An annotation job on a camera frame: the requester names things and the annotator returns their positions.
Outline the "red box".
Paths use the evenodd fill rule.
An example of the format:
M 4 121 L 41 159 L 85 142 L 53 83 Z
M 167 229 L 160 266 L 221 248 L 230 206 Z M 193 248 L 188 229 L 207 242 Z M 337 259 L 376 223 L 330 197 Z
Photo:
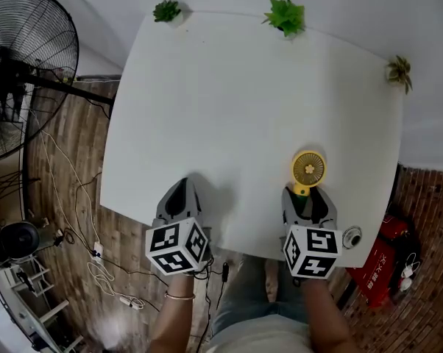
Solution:
M 347 268 L 369 307 L 380 307 L 388 298 L 391 279 L 400 255 L 406 250 L 408 233 L 409 223 L 405 219 L 385 215 L 364 265 Z

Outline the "person's blue jeans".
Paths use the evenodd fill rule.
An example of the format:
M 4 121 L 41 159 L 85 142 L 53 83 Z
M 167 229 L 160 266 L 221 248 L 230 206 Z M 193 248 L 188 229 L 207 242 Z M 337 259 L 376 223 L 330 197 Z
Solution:
M 212 322 L 213 336 L 234 324 L 268 315 L 303 324 L 308 321 L 304 299 L 286 263 L 277 263 L 277 295 L 271 302 L 266 292 L 266 259 L 245 254 Z

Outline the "white charger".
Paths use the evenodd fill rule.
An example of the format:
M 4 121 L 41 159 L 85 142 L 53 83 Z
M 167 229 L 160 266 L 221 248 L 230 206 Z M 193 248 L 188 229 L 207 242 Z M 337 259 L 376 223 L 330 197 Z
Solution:
M 401 273 L 399 283 L 399 289 L 401 292 L 406 292 L 411 287 L 413 282 L 412 276 L 418 271 L 420 264 L 421 262 L 417 258 L 417 254 L 415 252 L 410 253 Z

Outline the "large black pedestal fan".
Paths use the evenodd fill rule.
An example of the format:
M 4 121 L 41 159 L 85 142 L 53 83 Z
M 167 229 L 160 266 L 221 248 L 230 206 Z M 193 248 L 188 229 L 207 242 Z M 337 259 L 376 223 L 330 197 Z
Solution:
M 73 86 L 77 29 L 57 0 L 0 0 L 0 160 L 19 151 L 56 116 L 68 96 L 113 106 Z

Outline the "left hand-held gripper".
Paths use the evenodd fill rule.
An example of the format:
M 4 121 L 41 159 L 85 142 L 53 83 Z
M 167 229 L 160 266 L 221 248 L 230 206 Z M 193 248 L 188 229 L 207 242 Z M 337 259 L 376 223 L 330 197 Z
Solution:
M 171 222 L 175 217 L 183 220 Z M 165 225 L 146 231 L 145 255 L 150 262 L 164 275 L 200 270 L 210 258 L 210 240 L 198 223 L 202 208 L 190 178 L 171 186 L 157 205 L 155 220 Z

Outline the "striped leaf potted plant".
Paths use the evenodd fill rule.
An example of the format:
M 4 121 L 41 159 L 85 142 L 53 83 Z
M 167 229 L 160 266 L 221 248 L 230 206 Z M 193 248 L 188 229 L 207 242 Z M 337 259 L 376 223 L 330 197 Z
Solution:
M 403 56 L 396 55 L 386 65 L 385 78 L 391 86 L 401 88 L 404 94 L 408 95 L 413 90 L 410 73 L 411 64 L 409 61 Z

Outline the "white metal rack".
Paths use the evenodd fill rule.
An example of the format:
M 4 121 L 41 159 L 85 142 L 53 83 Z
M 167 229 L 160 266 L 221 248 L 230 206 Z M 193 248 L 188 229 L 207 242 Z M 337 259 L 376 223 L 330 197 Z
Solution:
M 53 299 L 49 272 L 35 255 L 0 268 L 0 302 L 36 353 L 79 353 L 84 337 L 65 325 L 70 302 Z

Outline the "bright green leafy potted plant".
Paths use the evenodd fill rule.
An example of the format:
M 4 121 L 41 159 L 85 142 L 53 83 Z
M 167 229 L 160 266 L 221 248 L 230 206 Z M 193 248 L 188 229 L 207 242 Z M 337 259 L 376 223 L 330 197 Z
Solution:
M 305 6 L 291 0 L 269 0 L 270 11 L 264 13 L 263 24 L 267 23 L 283 35 L 286 40 L 293 40 L 305 31 Z

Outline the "small yellow handheld fan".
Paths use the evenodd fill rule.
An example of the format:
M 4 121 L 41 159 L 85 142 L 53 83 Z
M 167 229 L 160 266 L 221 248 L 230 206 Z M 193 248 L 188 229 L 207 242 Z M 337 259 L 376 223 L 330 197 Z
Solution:
M 297 206 L 303 212 L 311 189 L 325 178 L 327 165 L 324 157 L 317 151 L 303 150 L 294 155 L 291 163 L 293 176 L 292 191 L 297 197 Z

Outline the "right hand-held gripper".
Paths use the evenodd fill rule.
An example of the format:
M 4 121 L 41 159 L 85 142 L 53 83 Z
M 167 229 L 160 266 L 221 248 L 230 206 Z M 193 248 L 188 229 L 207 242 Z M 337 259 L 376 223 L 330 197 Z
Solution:
M 282 252 L 294 278 L 326 279 L 342 255 L 342 233 L 337 230 L 337 210 L 321 188 L 299 196 L 285 186 L 282 192 Z

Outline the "round silver table grommet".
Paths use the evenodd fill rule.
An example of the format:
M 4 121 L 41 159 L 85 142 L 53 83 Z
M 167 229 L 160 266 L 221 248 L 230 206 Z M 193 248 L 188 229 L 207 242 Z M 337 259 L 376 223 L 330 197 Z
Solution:
M 351 226 L 342 235 L 342 246 L 345 249 L 353 249 L 362 239 L 362 230 L 358 226 Z

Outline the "small succulent potted plant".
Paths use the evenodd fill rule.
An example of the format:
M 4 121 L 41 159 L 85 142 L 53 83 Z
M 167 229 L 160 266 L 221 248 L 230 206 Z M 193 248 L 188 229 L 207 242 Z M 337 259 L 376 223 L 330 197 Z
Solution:
M 153 10 L 153 17 L 156 23 L 164 23 L 171 28 L 182 25 L 184 16 L 178 1 L 164 0 L 157 4 Z

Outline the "white table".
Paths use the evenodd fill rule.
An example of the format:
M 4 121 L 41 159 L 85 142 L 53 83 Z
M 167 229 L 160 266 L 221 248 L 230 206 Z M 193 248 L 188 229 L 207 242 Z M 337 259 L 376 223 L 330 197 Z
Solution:
M 100 203 L 151 224 L 190 176 L 217 246 L 280 259 L 282 189 L 294 155 L 313 149 L 338 228 L 362 231 L 340 265 L 361 266 L 400 151 L 403 93 L 385 65 L 312 29 L 285 40 L 251 16 L 193 13 L 176 29 L 146 18 L 111 114 Z

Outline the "white extension plug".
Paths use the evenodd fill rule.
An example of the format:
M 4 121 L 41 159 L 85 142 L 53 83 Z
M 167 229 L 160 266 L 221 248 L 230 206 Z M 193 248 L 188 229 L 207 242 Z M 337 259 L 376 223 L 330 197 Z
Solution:
M 132 298 L 127 296 L 119 296 L 120 302 L 134 310 L 142 310 L 145 307 L 145 301 L 139 298 Z

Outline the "person's right forearm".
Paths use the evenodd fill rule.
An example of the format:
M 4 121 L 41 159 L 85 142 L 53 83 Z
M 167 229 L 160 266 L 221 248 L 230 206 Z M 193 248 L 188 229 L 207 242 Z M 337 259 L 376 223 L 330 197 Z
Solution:
M 320 279 L 307 279 L 301 285 L 311 345 L 315 353 L 359 353 L 349 324 L 328 289 Z

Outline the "person's grey shirt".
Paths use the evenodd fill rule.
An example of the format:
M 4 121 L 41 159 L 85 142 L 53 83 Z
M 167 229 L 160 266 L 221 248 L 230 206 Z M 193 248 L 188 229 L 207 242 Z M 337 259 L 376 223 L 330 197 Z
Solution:
M 242 321 L 223 329 L 207 353 L 313 353 L 307 324 L 280 315 Z

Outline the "person's left forearm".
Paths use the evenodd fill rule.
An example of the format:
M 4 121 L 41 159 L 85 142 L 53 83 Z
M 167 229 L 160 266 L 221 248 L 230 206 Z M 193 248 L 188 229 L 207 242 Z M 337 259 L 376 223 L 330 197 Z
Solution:
M 147 353 L 185 353 L 191 334 L 194 298 L 194 277 L 174 275 L 158 313 Z

